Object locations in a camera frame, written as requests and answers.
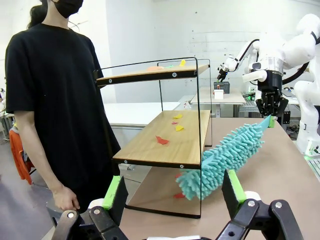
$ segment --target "white table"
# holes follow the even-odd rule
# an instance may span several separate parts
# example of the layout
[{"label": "white table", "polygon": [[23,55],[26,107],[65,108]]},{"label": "white table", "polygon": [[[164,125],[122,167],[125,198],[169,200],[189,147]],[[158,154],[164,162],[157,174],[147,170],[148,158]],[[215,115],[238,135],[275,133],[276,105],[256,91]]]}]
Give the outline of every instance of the white table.
[{"label": "white table", "polygon": [[[210,87],[201,87],[199,89],[200,93],[200,104],[213,104],[216,105],[215,117],[220,118],[221,104],[233,105],[233,117],[239,116],[239,105],[246,103],[246,100],[242,97],[242,94],[237,89],[230,89],[229,94],[224,94],[223,99],[215,99]],[[190,102],[191,104],[198,103],[198,94],[196,94]]]},{"label": "white table", "polygon": [[[175,110],[180,102],[164,102],[163,110]],[[105,114],[112,127],[145,127],[161,112],[160,102],[107,103]]]}]

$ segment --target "person's arm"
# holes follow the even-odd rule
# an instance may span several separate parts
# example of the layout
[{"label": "person's arm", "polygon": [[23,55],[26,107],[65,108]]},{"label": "person's arm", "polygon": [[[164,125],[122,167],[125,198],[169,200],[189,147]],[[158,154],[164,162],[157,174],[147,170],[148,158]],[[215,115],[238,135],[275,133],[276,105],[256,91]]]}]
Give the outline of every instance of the person's arm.
[{"label": "person's arm", "polygon": [[35,113],[33,111],[15,111],[14,117],[19,128],[23,148],[52,191],[56,206],[64,211],[80,209],[77,196],[57,179],[49,165],[35,127]]}]

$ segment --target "green tape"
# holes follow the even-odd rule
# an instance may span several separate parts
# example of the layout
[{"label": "green tape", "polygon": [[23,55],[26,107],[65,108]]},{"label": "green tape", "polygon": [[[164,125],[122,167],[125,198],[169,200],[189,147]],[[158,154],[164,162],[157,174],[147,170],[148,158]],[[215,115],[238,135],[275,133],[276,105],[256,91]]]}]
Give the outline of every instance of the green tape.
[{"label": "green tape", "polygon": [[228,175],[230,178],[230,182],[239,205],[243,204],[245,200],[247,200],[245,191],[243,190],[241,183],[237,177],[235,170],[228,170]]},{"label": "green tape", "polygon": [[110,210],[114,205],[114,201],[115,201],[115,197],[116,197],[116,193],[117,193],[120,181],[121,181],[120,176],[113,176],[112,182],[108,188],[108,191],[106,192],[106,195],[102,203],[102,207],[107,211]]}]

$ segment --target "black metal frame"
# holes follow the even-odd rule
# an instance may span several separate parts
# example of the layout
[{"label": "black metal frame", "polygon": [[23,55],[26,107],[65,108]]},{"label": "black metal frame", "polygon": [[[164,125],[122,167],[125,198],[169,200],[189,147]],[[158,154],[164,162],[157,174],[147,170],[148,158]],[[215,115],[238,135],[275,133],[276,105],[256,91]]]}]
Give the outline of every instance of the black metal frame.
[{"label": "black metal frame", "polygon": [[[128,206],[126,205],[126,208],[131,208],[135,210],[139,210],[142,212],[148,212],[148,213],[156,213],[156,214],[163,214],[163,215],[170,215],[170,216],[177,216],[177,217],[185,217],[185,218],[194,218],[199,219],[201,218],[201,211],[202,211],[202,146],[201,146],[201,114],[200,114],[200,86],[199,86],[199,63],[198,59],[196,57],[179,57],[179,58],[169,58],[169,59],[161,59],[161,60],[153,60],[153,61],[144,61],[144,62],[136,62],[136,63],[130,63],[130,64],[124,64],[124,65],[118,65],[118,66],[111,66],[111,67],[105,67],[101,68],[102,70],[107,69],[114,69],[119,67],[126,67],[126,66],[133,66],[133,65],[140,65],[140,64],[149,64],[149,63],[163,63],[163,62],[178,62],[178,60],[186,60],[186,61],[195,61],[196,70],[193,71],[184,71],[179,72],[178,77],[174,77],[172,72],[169,73],[163,73],[161,76],[159,76],[158,73],[155,74],[147,74],[147,75],[141,75],[141,77],[137,76],[126,76],[128,81],[118,81],[117,79],[104,79],[99,80],[97,82],[98,87],[104,87],[107,85],[114,85],[114,84],[124,84],[124,83],[135,83],[135,82],[144,82],[144,81],[155,81],[155,80],[163,80],[163,79],[184,79],[184,78],[196,78],[196,85],[197,85],[197,101],[198,101],[198,126],[199,126],[199,152],[200,152],[200,165],[192,165],[192,167],[188,164],[171,164],[171,163],[156,163],[153,164],[152,162],[144,162],[144,161],[132,161],[132,160],[119,160],[119,159],[112,159],[112,161],[115,161],[117,163],[125,163],[125,164],[136,164],[136,165],[145,165],[145,166],[155,166],[155,167],[165,167],[165,168],[183,168],[183,169],[199,169],[200,170],[200,214],[186,214],[186,213],[178,213],[178,212],[166,212],[166,211],[159,211],[149,208],[143,208],[143,207],[134,207],[134,206]],[[209,60],[209,69],[210,69],[210,88],[211,88],[211,65]],[[161,109],[163,111],[163,99],[162,99],[162,90],[161,90],[161,84],[159,81],[160,86],[160,99],[161,99]]]}]

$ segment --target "lab equipment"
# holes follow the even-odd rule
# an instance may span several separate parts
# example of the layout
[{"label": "lab equipment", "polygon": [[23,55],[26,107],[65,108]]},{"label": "lab equipment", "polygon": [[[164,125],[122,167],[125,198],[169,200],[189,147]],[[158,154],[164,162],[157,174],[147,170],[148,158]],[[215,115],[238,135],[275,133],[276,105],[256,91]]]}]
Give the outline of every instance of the lab equipment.
[{"label": "lab equipment", "polygon": [[[298,36],[289,41],[277,33],[262,32],[260,39],[246,43],[239,54],[229,55],[220,66],[217,79],[221,82],[229,72],[234,72],[249,56],[248,66],[242,79],[257,81],[261,99],[256,100],[260,113],[264,116],[281,116],[288,100],[282,97],[282,85],[297,79],[307,68],[307,63],[315,57],[316,44],[320,36],[320,19],[313,14],[305,15],[297,25]],[[303,65],[293,76],[282,79],[284,69]]]},{"label": "lab equipment", "polygon": [[[223,81],[228,72],[239,69],[250,55],[248,67],[242,79],[256,81],[261,99],[257,107],[264,116],[281,116],[288,100],[282,97],[282,85],[296,80],[309,66],[313,82],[298,81],[294,86],[295,96],[301,109],[300,129],[296,145],[308,157],[319,155],[320,136],[317,133],[319,113],[314,105],[320,105],[320,77],[316,45],[320,43],[320,19],[314,14],[305,15],[296,27],[298,35],[284,41],[275,33],[262,33],[260,39],[247,43],[237,57],[230,55],[221,65],[218,80]],[[300,66],[291,77],[282,80],[284,69]]]}]

